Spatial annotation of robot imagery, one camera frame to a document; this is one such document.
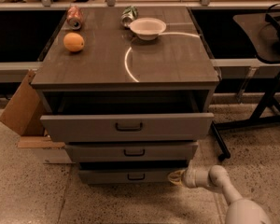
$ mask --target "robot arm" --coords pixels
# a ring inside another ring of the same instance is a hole
[[[172,183],[190,189],[205,188],[213,192],[221,191],[229,206],[225,218],[226,224],[271,224],[259,205],[243,198],[222,166],[212,166],[208,171],[191,168],[178,170],[169,174],[168,178]]]

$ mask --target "bowl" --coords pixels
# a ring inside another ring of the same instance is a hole
[[[142,40],[153,40],[165,31],[166,23],[153,18],[137,19],[130,24],[130,29]]]

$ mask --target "speckled concrete floor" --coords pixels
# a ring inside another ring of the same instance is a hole
[[[254,105],[212,105],[216,121],[243,119]],[[0,105],[0,114],[4,106]],[[280,224],[280,125],[222,133],[231,158],[221,164],[242,195]],[[42,164],[0,123],[0,224],[224,223],[221,194],[164,184],[88,186],[74,164]],[[212,134],[200,141],[192,165],[219,164]]]

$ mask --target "green can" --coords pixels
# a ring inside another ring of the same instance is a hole
[[[138,18],[138,10],[135,6],[128,6],[124,9],[121,16],[121,24],[125,28],[130,28],[132,21],[135,21]]]

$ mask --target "soda can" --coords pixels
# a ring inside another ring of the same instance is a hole
[[[125,28],[130,28],[132,21],[135,21],[138,18],[138,10],[134,6],[128,6],[124,9],[121,16],[121,24]]]
[[[80,29],[83,23],[83,13],[81,9],[78,6],[70,7],[67,10],[66,21],[73,30]]]

